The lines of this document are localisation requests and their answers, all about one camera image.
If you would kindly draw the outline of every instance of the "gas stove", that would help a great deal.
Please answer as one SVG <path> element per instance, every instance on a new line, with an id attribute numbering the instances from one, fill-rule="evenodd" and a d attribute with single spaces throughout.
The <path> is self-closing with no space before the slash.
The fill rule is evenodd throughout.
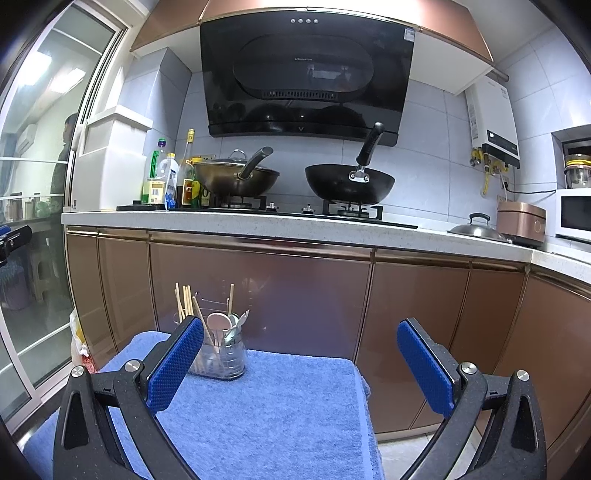
<path id="1" fill-rule="evenodd" d="M 338 203 L 323 201 L 322 210 L 315 209 L 311 204 L 301 209 L 301 213 L 280 212 L 274 202 L 267 202 L 266 196 L 245 199 L 233 197 L 216 203 L 212 207 L 199 207 L 178 209 L 183 212 L 216 212 L 216 213 L 255 213 L 258 215 L 281 215 L 289 217 L 314 217 L 330 220 L 346 220 L 349 222 L 373 223 L 379 225 L 398 226 L 402 228 L 417 229 L 417 225 L 386 222 L 382 219 L 384 207 L 374 205 L 366 207 L 351 203 Z"/>

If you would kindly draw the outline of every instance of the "bolt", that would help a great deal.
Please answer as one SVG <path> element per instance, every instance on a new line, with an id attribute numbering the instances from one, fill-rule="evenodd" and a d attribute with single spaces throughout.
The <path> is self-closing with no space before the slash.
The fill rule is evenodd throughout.
<path id="1" fill-rule="evenodd" d="M 527 382 L 530 379 L 530 375 L 525 370 L 518 370 L 517 378 L 519 378 L 522 382 Z"/>
<path id="2" fill-rule="evenodd" d="M 78 367 L 74 367 L 72 369 L 72 376 L 74 378 L 81 377 L 83 373 L 84 373 L 84 367 L 81 367 L 80 365 Z"/>
<path id="3" fill-rule="evenodd" d="M 468 375 L 473 375 L 478 371 L 477 366 L 471 362 L 462 363 L 460 365 L 460 368 L 462 369 L 462 372 L 464 372 L 465 374 L 468 374 Z"/>
<path id="4" fill-rule="evenodd" d="M 139 368 L 139 360 L 130 360 L 125 364 L 126 372 L 135 372 Z"/>

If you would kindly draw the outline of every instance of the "blue towel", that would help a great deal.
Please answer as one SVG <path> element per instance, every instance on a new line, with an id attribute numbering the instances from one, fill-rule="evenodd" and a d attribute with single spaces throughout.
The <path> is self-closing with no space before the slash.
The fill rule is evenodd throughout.
<path id="1" fill-rule="evenodd" d="M 145 332 L 103 369 L 143 358 L 165 333 Z M 247 351 L 233 381 L 188 375 L 158 420 L 203 480 L 383 480 L 369 387 L 349 360 Z M 113 423 L 134 471 L 151 479 L 118 409 Z M 27 442 L 24 455 L 52 478 L 57 413 Z"/>

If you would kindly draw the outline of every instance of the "white countertop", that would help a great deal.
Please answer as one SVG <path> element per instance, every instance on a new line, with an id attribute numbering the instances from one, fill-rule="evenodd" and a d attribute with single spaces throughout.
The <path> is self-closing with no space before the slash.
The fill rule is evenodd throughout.
<path id="1" fill-rule="evenodd" d="M 532 263 L 591 284 L 591 264 L 562 255 L 424 228 L 311 217 L 217 212 L 76 212 L 64 225 L 282 238 Z"/>

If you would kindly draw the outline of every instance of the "black range hood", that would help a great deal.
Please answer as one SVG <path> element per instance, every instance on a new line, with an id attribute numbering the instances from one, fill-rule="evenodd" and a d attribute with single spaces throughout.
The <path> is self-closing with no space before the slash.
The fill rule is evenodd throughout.
<path id="1" fill-rule="evenodd" d="M 270 11 L 201 26 L 214 137 L 313 135 L 364 140 L 376 122 L 394 146 L 414 30 L 327 12 Z"/>

